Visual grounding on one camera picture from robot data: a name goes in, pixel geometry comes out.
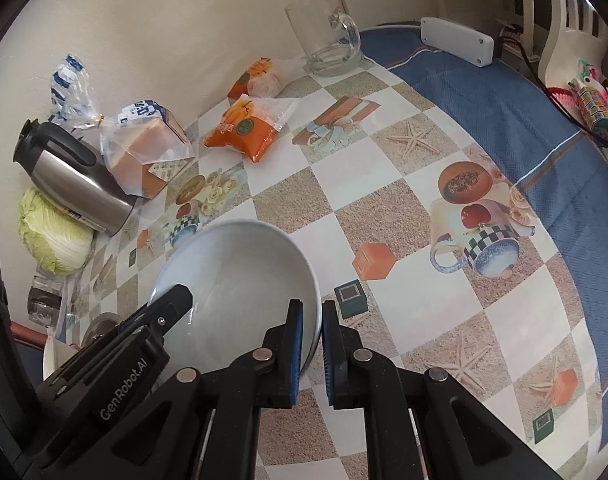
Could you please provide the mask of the pale blue white bowl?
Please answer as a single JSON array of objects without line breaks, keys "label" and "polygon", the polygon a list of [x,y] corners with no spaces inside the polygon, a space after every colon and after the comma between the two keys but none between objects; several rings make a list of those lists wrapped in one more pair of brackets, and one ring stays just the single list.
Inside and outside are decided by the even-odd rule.
[{"label": "pale blue white bowl", "polygon": [[162,380],[187,366],[220,370],[258,348],[266,330],[287,320],[292,299],[303,304],[301,371],[310,366],[321,331],[320,290],[309,261],[280,229],[251,219],[206,226],[165,263],[151,299],[177,284],[193,302],[164,336]]}]

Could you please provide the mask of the white square bowl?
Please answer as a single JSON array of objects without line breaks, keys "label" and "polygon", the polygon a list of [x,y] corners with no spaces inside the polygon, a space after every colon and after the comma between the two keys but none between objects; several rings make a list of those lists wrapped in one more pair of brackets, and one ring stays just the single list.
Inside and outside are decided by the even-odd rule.
[{"label": "white square bowl", "polygon": [[42,374],[46,379],[79,351],[76,344],[64,344],[52,335],[46,337],[42,356]]}]

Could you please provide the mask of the stainless steel round pan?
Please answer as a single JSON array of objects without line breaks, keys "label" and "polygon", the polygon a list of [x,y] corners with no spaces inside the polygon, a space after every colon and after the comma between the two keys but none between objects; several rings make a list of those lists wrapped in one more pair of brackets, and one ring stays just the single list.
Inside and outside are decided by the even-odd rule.
[{"label": "stainless steel round pan", "polygon": [[90,346],[93,341],[106,335],[110,330],[113,330],[121,321],[122,318],[116,313],[104,312],[99,314],[90,322],[88,329],[84,332],[80,347],[86,348]]}]

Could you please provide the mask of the oval tray with glasses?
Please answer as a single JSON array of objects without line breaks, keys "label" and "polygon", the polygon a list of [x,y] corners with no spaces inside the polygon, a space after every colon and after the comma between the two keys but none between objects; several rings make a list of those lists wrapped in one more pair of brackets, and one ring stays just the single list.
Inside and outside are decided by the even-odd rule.
[{"label": "oval tray with glasses", "polygon": [[78,315],[72,312],[72,302],[79,292],[80,278],[80,272],[55,275],[37,268],[28,292],[28,318],[63,342],[68,341],[69,327],[78,321]]}]

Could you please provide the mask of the patterned plastic tablecloth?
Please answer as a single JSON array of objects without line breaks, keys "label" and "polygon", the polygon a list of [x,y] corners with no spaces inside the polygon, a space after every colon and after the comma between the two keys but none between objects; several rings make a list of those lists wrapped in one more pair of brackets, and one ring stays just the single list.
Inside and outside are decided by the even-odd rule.
[{"label": "patterned plastic tablecloth", "polygon": [[366,346],[440,366],[566,479],[608,463],[608,165],[502,62],[426,47],[415,25],[362,37],[362,66],[285,89],[296,112],[257,164],[201,148],[100,237],[68,304],[79,344],[127,316],[218,220],[292,237]]}]

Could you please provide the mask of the napa cabbage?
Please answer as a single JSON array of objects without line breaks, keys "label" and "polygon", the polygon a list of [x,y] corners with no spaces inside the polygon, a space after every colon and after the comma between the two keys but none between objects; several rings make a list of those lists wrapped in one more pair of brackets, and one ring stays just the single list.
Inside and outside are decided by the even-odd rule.
[{"label": "napa cabbage", "polygon": [[57,209],[38,188],[28,188],[18,203],[18,234],[40,268],[54,275],[82,269],[94,231]]}]

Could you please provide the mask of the orange snack packet front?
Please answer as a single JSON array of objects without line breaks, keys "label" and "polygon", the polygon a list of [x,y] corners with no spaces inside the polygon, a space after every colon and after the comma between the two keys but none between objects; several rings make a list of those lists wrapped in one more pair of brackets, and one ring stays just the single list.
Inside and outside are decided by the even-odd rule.
[{"label": "orange snack packet front", "polygon": [[205,136],[205,148],[231,148],[259,162],[276,142],[297,107],[297,99],[259,98],[242,94]]}]

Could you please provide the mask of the orange snack packet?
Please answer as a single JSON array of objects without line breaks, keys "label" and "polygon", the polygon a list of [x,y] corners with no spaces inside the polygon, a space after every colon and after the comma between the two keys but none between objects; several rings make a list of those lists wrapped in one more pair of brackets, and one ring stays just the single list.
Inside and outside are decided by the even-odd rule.
[{"label": "orange snack packet", "polygon": [[293,80],[305,74],[305,58],[260,58],[234,82],[227,98],[230,102],[246,96],[276,98]]},{"label": "orange snack packet", "polygon": [[259,98],[242,94],[205,136],[205,148],[231,148],[259,162],[276,142],[297,107],[297,99]]}]

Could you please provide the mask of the bagged sliced bread loaf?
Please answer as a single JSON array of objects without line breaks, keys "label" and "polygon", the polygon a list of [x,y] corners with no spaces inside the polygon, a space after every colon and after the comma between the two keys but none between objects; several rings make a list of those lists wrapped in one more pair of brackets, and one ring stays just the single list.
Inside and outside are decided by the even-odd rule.
[{"label": "bagged sliced bread loaf", "polygon": [[66,55],[52,74],[51,102],[51,122],[97,148],[128,195],[151,200],[195,157],[174,115],[154,100],[133,102],[113,116],[103,114],[75,55]]}]

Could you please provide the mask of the orange snack packet back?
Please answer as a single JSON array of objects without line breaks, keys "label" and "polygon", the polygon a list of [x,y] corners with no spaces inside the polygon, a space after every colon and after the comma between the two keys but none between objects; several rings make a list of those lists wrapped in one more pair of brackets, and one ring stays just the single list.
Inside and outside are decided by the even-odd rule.
[{"label": "orange snack packet back", "polygon": [[260,58],[234,82],[227,98],[230,102],[246,96],[276,98],[293,80],[305,74],[305,58]]}]

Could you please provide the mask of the stainless steel thermos jug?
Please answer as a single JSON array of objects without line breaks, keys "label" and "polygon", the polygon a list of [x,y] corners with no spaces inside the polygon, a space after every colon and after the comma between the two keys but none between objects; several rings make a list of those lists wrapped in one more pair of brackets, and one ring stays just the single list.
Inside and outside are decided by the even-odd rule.
[{"label": "stainless steel thermos jug", "polygon": [[108,236],[122,228],[136,203],[95,148],[53,122],[25,122],[13,160],[61,211]]}]

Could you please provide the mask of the clear glass mug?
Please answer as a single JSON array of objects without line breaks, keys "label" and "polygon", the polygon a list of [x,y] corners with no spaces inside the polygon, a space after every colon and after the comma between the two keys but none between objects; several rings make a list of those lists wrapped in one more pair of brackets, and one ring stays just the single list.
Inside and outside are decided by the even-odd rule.
[{"label": "clear glass mug", "polygon": [[345,0],[302,0],[284,9],[305,58],[305,71],[335,77],[362,61],[359,29]]}]

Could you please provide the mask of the white power strip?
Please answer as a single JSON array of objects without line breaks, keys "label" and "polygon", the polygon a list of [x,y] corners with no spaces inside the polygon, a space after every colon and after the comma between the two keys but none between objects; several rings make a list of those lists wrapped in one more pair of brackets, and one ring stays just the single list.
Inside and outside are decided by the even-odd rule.
[{"label": "white power strip", "polygon": [[423,44],[474,66],[484,67],[493,62],[494,39],[466,25],[441,18],[421,18],[420,35]]}]

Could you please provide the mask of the white plastic chair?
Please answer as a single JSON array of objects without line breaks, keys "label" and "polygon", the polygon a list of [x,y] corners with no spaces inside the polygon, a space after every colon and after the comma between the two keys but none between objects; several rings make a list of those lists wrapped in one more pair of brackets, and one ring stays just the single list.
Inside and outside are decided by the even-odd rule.
[{"label": "white plastic chair", "polygon": [[[534,0],[523,2],[525,50],[533,50]],[[589,0],[550,0],[551,22],[544,50],[539,56],[538,76],[548,87],[564,87],[581,81],[583,66],[602,69],[608,50],[608,26]]]}]

